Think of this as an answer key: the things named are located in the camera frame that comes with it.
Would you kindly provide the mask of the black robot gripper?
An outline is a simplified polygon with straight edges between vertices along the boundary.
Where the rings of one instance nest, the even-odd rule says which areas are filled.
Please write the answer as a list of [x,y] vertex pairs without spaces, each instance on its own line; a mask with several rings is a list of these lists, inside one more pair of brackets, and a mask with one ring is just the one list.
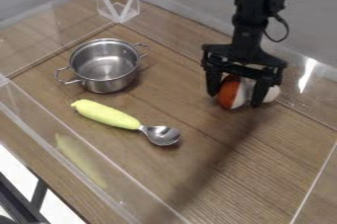
[[250,105],[270,103],[278,96],[278,84],[286,62],[262,49],[266,26],[238,26],[230,43],[206,43],[201,46],[201,67],[205,71],[206,92],[214,97],[225,73],[256,81]]

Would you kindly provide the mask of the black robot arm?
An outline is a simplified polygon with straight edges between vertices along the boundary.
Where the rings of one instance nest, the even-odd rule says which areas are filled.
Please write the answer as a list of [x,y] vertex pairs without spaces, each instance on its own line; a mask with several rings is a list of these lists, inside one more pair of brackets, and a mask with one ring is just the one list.
[[285,0],[234,0],[236,13],[230,44],[204,44],[201,67],[205,71],[206,92],[213,97],[220,92],[221,77],[229,73],[256,81],[250,105],[258,107],[269,88],[281,84],[286,62],[264,52],[262,36],[269,36],[269,18],[276,18],[289,31],[278,12]]

